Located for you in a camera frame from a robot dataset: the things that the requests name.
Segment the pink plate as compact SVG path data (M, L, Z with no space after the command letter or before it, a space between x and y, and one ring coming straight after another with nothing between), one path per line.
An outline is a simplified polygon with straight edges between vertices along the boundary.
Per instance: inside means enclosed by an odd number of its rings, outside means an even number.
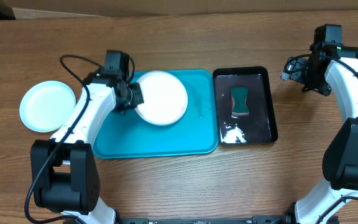
M155 70L141 75L137 83L144 102L135 110L143 120L157 126L168 126L183 117L188 106L188 94L177 77Z

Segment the green and pink sponge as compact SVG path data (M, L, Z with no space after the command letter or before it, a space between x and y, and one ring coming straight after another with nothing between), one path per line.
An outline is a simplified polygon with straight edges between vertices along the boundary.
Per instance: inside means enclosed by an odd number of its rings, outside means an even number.
M243 86L236 86L231 88L232 100L232 116L247 116L249 109L246 105L248 96L248 89Z

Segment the light blue plate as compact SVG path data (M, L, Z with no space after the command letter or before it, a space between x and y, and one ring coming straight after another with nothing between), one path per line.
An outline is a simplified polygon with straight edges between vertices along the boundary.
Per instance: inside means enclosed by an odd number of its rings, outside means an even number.
M65 83L50 80L36 84L23 96L19 115L23 124L39 133L59 129L76 105L73 90Z

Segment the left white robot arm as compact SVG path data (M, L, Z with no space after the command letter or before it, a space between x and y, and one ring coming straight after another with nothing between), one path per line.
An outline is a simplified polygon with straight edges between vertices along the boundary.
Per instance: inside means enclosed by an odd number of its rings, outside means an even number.
M116 223L115 209L101 197L93 144L107 115L143 102L140 85L122 75L95 73L80 82L81 97L68 121L49 140L36 140L30 149L32 185L25 200L57 213L56 220L73 223Z

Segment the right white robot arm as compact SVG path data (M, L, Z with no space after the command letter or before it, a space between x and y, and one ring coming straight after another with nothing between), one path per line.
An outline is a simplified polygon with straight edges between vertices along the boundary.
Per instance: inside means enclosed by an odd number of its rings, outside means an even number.
M322 179L288 209L282 222L337 223L335 213L358 201L358 48L325 45L290 57L281 78L302 83L303 92L334 92L343 122L324 153Z

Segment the teal plastic tray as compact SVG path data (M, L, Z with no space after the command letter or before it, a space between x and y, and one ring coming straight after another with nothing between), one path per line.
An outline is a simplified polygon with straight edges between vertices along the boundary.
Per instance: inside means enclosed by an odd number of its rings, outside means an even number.
M218 145L218 122L212 75L202 69L172 70L188 93L183 117L168 126L144 121L134 110L110 112L93 145L100 159L208 154Z

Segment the black rectangular tray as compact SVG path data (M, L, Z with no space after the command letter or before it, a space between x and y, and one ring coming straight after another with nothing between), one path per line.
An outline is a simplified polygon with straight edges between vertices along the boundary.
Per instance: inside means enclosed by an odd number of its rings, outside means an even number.
M268 71L265 67L218 68L213 72L218 137L223 145L265 144L278 139ZM247 116L232 116L231 88L248 89Z

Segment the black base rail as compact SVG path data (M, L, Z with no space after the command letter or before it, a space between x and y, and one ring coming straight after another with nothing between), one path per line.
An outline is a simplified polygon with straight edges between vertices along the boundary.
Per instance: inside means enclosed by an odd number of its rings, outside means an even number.
M284 215L257 215L252 218L243 219L209 219L209 220L186 220L186 219L168 219L168 220L149 220L147 218L115 218L113 221L107 221L112 224L296 224L296 220L289 213Z

